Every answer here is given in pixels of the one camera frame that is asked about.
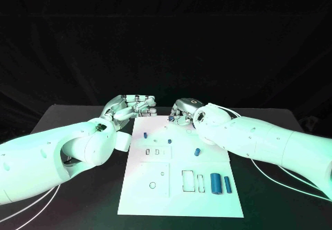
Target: dark gray table surface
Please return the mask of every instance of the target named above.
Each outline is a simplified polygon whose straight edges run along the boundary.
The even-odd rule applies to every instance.
[[[159,115],[169,115],[170,107],[156,108]],[[232,110],[242,116],[261,119],[283,128],[302,132],[296,118],[289,110],[251,108],[235,108]],[[101,111],[102,106],[53,105],[45,112],[33,133],[84,122],[98,117]],[[131,134],[133,119],[121,131]],[[231,167],[244,218],[117,215],[127,157],[127,152],[114,150],[108,161],[101,166],[82,172],[72,180],[65,182],[47,208],[21,229],[332,229],[332,203],[277,185],[258,172],[250,159],[232,153],[229,153]],[[257,161],[257,165],[277,181],[316,195],[322,195],[312,187],[291,178],[276,165],[260,161]],[[50,194],[23,213],[0,223],[1,230],[14,230],[36,215],[50,199]],[[37,195],[0,206],[0,219],[21,210],[40,196]]]

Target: black curtain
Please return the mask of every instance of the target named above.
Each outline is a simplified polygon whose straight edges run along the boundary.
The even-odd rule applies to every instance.
[[[104,105],[118,94],[330,117],[330,1],[3,4],[4,129],[32,130],[52,104]]]

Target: white paper sheet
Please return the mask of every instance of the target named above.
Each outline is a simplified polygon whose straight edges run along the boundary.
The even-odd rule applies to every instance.
[[[196,148],[200,149],[199,156],[193,154]],[[195,192],[183,192],[182,171],[193,171]],[[221,174],[221,195],[211,192],[211,173]],[[203,178],[203,193],[199,192],[198,175]],[[229,177],[231,194],[226,193],[224,176]],[[140,117],[134,120],[117,213],[244,217],[228,152],[200,141],[190,125],[182,127],[169,123],[167,116]]]

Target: blue cylinder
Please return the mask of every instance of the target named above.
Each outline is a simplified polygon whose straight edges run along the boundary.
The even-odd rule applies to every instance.
[[[221,191],[221,176],[218,173],[211,174],[211,191],[213,194],[219,195]]]
[[[226,193],[232,193],[232,190],[231,190],[231,184],[229,184],[229,178],[225,176],[225,185],[226,185]]]
[[[195,151],[195,156],[196,156],[196,157],[199,156],[199,152],[200,152],[200,149],[196,148],[196,151]]]

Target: robotic hand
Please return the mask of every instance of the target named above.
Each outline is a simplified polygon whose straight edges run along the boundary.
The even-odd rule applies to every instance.
[[[306,177],[332,199],[332,139],[284,129],[258,119],[232,118],[229,109],[192,98],[174,102],[169,120],[190,123],[199,139],[234,154],[273,163]]]
[[[130,118],[156,116],[154,96],[118,95],[99,118],[30,134],[0,145],[0,205],[52,189],[108,160],[112,150],[128,151],[131,135],[118,130]],[[72,158],[62,162],[62,153]]]

